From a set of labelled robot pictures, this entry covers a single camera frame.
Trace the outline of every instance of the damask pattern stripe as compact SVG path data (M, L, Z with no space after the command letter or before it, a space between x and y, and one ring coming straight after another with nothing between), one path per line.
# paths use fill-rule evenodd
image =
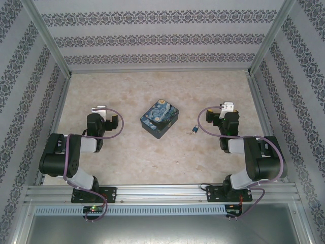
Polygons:
M30 166L31 162L33 161L34 152L37 147L38 139L41 135L41 130L44 125L46 114L48 112L48 108L50 106L59 75L60 75L60 68L58 65L55 65L54 70L51 74L51 78L49 80L47 89L45 91L41 106L39 108L39 112L37 114L34 126L31 130L31 134L28 139L26 150L25 150L24 155L21 159L22 161L19 165L19 170L17 171L17 175L15 177L15 183L13 184L13 188L10 191L10 197L8 199L8 204L6 205L5 210L4 210L5 214L2 215L2 221L0 224L0 236L1 236L0 243L6 243L6 238L9 235L13 217L17 210L18 201L19 201L19 198L21 197L21 191L23 189L23 185L27 178L29 166ZM60 91L60 97L62 95L63 88L64 88L64 83L63 83L61 91ZM55 113L54 113L51 125L54 122L54 118L55 118L55 114L57 112L58 105L59 105L59 102L56 104Z
M317 194L315 194L315 187L312 184L311 175L306 170L304 159L301 156L295 135L292 132L292 128L287 118L285 108L281 102L280 95L277 91L272 74L265 60L262 61L259 68L262 72L264 82L272 99L272 104L274 106L275 112L278 116L282 132L287 143L287 147L289 148L289 152L291 154L291 159L293 160L294 166L297 169L298 178L301 181L303 191L307 196L308 206L311 209L311 214L313 215L314 222L319 229L320 238L323 242L325 242L325 216L321 210L321 204L317 199Z
M258 83L258 81L257 81L257 77L256 77L256 75L254 75L254 78L255 78L255 81L256 81L256 84L257 84L257 88L258 88L259 94L261 95L261 99L262 99L262 102L263 102L263 105L264 105L264 108L265 108L266 115L267 115L268 120L269 120L269 122L270 122L270 127L271 127L271 130L272 130L272 133L273 133L273 135L275 136L275 131L274 131L273 126L272 126L272 124L271 124L271 118L270 118L269 113L268 113L268 111L267 111L267 109L266 109L266 104L265 104L265 101L264 101L264 97L263 97L263 95L262 95L261 88L259 87L259 83Z
M288 64L286 63L276 41L272 43L270 52L275 64L277 65L281 78L283 79L283 83L292 101L292 105L296 109L298 119L300 120L302 129L305 132L305 136L307 136L307 141L310 144L312 153L316 158L318 168L322 172L322 176L325 177L325 146L322 145L322 140L320 139L319 133L314 126L313 119L308 113L308 108L305 105L299 88L296 85L294 77L292 76Z
M50 50L47 48L47 46L45 46L42 49L34 71L29 79L26 90L24 91L24 94L21 98L17 112L15 113L12 124L9 127L7 137L4 139L3 146L1 147L2 150L0 152L0 183L3 181L2 178L6 174L6 168L8 167L8 163L11 160L11 155L14 148L16 147L18 137L25 123L25 119L27 118L31 103L33 102L38 85L41 82L41 78L43 76L50 55Z
M7 0L0 11L0 43L3 42L11 25L22 10L20 0Z
M59 48L145 45L261 44L264 34L184 34L54 38Z
M325 8L319 0L299 0L299 5L309 17L322 41L325 41Z
M42 14L48 27L110 24L271 23L276 10L174 10Z
M325 84L324 75L320 72L318 64L312 57L311 52L307 48L304 39L299 34L297 27L294 25L290 17L288 17L282 25L282 30L290 42L291 48L295 52L299 60L301 68L303 68L306 77L308 78L311 88L320 101L320 105L325 113Z
M251 62L254 53L168 53L65 56L68 65Z
M13 89L13 85L16 83L18 75L21 72L23 65L26 62L27 56L38 36L38 31L33 24L30 22L28 25L24 36L22 37L17 49L12 56L12 59L7 65L7 69L4 71L3 76L0 81L0 113L2 113L2 108L6 104L6 100Z

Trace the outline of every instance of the black mounting bracket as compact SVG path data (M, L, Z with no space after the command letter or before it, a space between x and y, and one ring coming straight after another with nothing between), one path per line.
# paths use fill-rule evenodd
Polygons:
M252 193L248 189L235 190L232 188L230 176L228 175L221 186L208 185L206 187L208 202L243 202L253 201Z
M116 187L100 187L98 193L106 198L107 203L115 203L116 192L117 192ZM104 203L101 197L96 196L92 193L77 190L75 188L72 191L71 202L72 203Z

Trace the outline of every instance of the gray metal panel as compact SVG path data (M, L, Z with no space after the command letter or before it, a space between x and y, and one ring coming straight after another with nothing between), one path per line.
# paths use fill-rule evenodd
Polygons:
M217 216L35 216L27 243L299 243L286 204L258 205L238 221Z

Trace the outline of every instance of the cable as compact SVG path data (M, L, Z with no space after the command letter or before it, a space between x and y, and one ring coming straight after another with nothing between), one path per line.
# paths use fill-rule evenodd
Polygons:
M265 195L265 190L263 188L252 188L251 190L254 190L254 191L255 190L260 190L260 191L262 191L262 195L255 201L255 203L248 210L246 210L244 213L242 213L240 216L238 216L237 217L238 219L244 217L246 214L248 214L249 212L251 212L253 210L253 208L256 207L256 205L259 203L259 201L261 201L261 199Z
M266 180L266 181L261 181L261 183L265 184L265 183L271 183L271 182L274 182L276 180L278 180L281 175L283 174L283 168L284 168L284 162L283 162L283 157L282 157L282 154L280 152L280 150L274 145L273 142L271 142L270 140L262 137L262 136L226 136L226 135L218 135L218 134L213 134L211 132L208 132L206 129L203 128L203 126L201 125L200 123L200 117L202 115L202 113L208 109L212 109L212 108L223 108L222 106L212 106L212 107L208 107L208 108L205 108L203 109L199 115L198 115L198 126L201 128L201 130L203 130L205 133L207 133L208 135L210 136L216 136L216 137L224 137L224 138L231 138L231 139L240 139L240 138L249 138L249 137L254 137L254 138L258 138L258 139L261 139L263 141L265 141L267 144L269 144L271 147L273 147L274 151L276 152L276 154L278 155L279 159L280 159L280 170L279 170L279 173L278 175L274 178L274 179L271 179L271 180ZM251 188L251 187L254 187L256 185L259 185L259 181L257 182L254 182L250 185L247 186L247 188ZM258 202L264 197L265 195L265 190L263 188L255 188L255 189L251 189L251 190L261 190L263 191L262 195L260 196L260 198L258 198L256 200L256 202L246 211L244 212L242 215L240 215L241 217L246 215L248 212L252 211L252 209L258 204Z
M124 128L124 120L123 120L123 117L122 117L122 115L121 115L120 113L118 113L117 111L115 111L115 110L113 110L113 109L110 109L110 108L98 108L98 109L94 109L94 110L95 110L95 111L98 111L98 110L109 110L109 111L113 111L113 112L115 112L116 114L118 114L118 115L120 116L120 118L121 118L121 120L122 120L122 127L121 127L120 131L119 131L116 135L114 135L114 136L110 136L110 137L91 137L91 136L82 136L82 137L88 137L88 138L94 138L94 139L112 139L112 138L118 136L119 134L121 134L121 132L122 132L122 130L123 130L123 128ZM101 194L99 194L99 193L97 193L97 192L94 192L94 191L92 191L92 190L84 189L84 188L79 187L79 186L77 186L77 185L75 185L75 184L73 184L73 183L71 183L71 182L68 181L68 178L67 178L67 172L68 172L68 162L69 162L69 143L70 143L70 136L71 136L71 135L72 135L72 134L68 134L68 136L67 136L67 143L66 143L66 162L65 162L65 164L64 164L63 179L64 179L64 181L65 181L68 185L72 186L73 188L76 188L77 190L81 190L81 191L84 191L84 192L92 193L92 194L94 194L94 195L96 195L96 196L99 196L99 197L101 197L101 198L103 199L103 201L104 201L103 206L105 205L105 210L103 210L103 213L102 213L100 216L98 216L98 218L96 218L96 219L94 219L94 220L91 220L91 222L95 222L95 221L100 220L100 219L101 219L101 218L106 214L106 212L107 212L107 210L108 210L108 203L107 203L106 198L105 198L104 196L102 196ZM85 215L85 219L86 219L86 221L89 220L89 219L87 218L88 213L89 213L89 212L87 212L86 215Z

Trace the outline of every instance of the patterned wallpaper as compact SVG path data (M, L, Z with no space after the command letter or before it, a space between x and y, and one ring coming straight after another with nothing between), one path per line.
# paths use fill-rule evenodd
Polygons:
M255 74L316 243L325 243L325 54L321 1L297 1Z
M0 243L35 182L66 81L19 0L0 3Z
M283 0L37 0L72 71L249 68Z

